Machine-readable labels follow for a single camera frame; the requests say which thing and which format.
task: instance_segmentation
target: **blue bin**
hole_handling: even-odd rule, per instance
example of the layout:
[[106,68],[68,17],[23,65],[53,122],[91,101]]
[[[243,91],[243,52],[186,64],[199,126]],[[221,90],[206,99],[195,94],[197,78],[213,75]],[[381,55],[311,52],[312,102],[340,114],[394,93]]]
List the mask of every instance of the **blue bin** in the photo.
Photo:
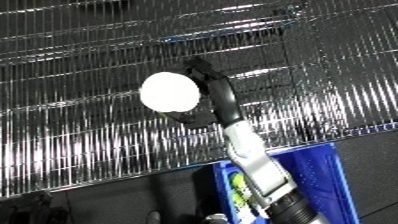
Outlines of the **blue bin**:
[[[358,224],[354,204],[333,143],[312,145],[272,155],[295,179],[312,206],[322,212],[331,224]],[[223,212],[231,224],[237,224],[231,200],[229,174],[239,171],[229,161],[214,164],[214,173]],[[255,224],[270,224],[257,217]]]

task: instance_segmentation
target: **blue container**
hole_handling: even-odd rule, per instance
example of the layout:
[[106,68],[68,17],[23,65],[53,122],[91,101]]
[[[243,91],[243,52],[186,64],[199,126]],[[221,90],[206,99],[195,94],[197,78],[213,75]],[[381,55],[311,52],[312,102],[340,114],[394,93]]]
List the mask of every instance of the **blue container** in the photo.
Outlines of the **blue container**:
[[[301,192],[331,224],[359,223],[334,144],[301,147],[272,156],[292,174]],[[229,161],[214,164],[222,209],[231,224],[237,224],[238,218],[231,200],[228,177],[237,171],[238,168]],[[261,217],[257,217],[253,223],[270,224]]]

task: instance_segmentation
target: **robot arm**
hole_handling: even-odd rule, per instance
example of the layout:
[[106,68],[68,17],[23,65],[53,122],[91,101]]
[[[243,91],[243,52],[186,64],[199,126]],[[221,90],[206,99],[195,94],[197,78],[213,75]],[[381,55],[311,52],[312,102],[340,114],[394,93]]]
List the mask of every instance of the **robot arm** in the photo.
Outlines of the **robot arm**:
[[190,78],[200,82],[202,92],[209,94],[213,113],[224,128],[228,155],[245,174],[249,189],[271,221],[274,224],[327,224],[326,218],[310,207],[297,190],[290,174],[268,156],[262,139],[243,116],[228,78],[198,57],[186,61],[185,66]]

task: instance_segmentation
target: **white object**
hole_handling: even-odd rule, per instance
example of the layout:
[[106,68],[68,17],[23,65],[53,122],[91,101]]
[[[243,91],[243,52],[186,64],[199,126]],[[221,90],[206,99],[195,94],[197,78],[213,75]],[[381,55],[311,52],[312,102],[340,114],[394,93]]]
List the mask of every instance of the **white object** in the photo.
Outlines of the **white object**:
[[155,73],[140,89],[141,102],[158,112],[186,112],[199,103],[198,86],[190,78],[171,72]]

